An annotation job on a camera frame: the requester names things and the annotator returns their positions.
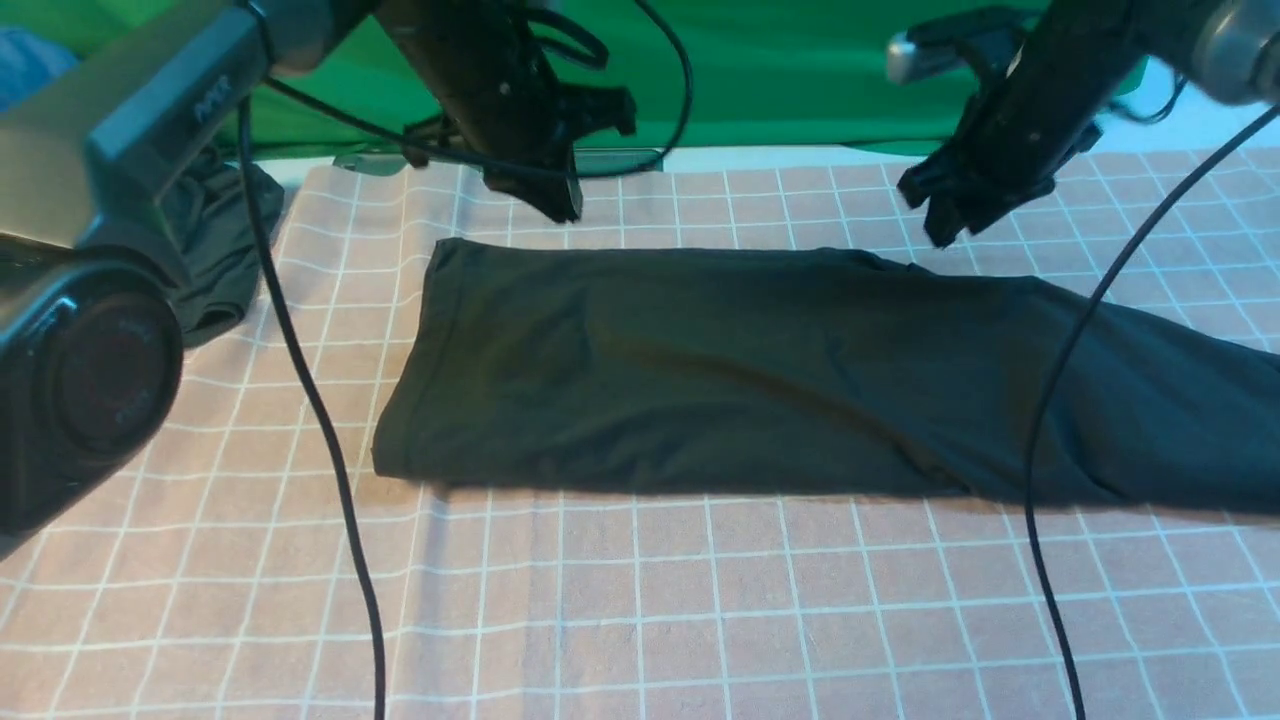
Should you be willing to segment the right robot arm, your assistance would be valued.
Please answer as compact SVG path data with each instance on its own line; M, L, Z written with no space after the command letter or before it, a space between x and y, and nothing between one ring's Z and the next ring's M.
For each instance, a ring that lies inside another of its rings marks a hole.
M486 168L486 186L552 222L576 222L572 145L600 128L631 131L634 102L556 78L529 29L543 10L474 1L462 17L480 33L471 47L498 72L483 88L515 104L499 117L525 133L515 168ZM952 136L897 184L909 206L925 208L936 247L1046 196L1059 168L1088 149L1094 115L1143 56L1226 105L1277 100L1275 1L1053 1L1033 28L1023 28L1025 18L982 8L914 26L893 42L900 55L890 74L897 82L964 64L979 83Z

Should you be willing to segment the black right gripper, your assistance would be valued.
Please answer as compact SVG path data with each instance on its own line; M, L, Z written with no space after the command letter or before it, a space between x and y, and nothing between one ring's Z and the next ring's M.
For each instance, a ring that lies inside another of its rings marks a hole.
M925 234L950 247L1055 191L1053 173L1140 54L1146 1L1051 1L1016 53L975 55L980 96L960 132L960 155L929 155L897 190L928 204Z

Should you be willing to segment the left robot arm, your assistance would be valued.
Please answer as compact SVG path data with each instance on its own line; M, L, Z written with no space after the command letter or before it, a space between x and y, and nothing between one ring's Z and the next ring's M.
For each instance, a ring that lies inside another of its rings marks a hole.
M192 281L161 208L270 76L315 70L378 19L442 108L412 140L490 190L581 215L573 145L636 131L622 87L562 81L515 1L178 1L3 115L3 555L157 433L184 351L166 293Z

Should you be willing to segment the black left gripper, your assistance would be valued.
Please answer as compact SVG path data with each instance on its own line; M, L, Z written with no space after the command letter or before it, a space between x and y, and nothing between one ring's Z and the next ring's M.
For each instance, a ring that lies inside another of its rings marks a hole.
M383 1L375 17L466 150L495 161L483 182L564 224L581 219L573 142L637 132L626 87L563 85L503 1Z

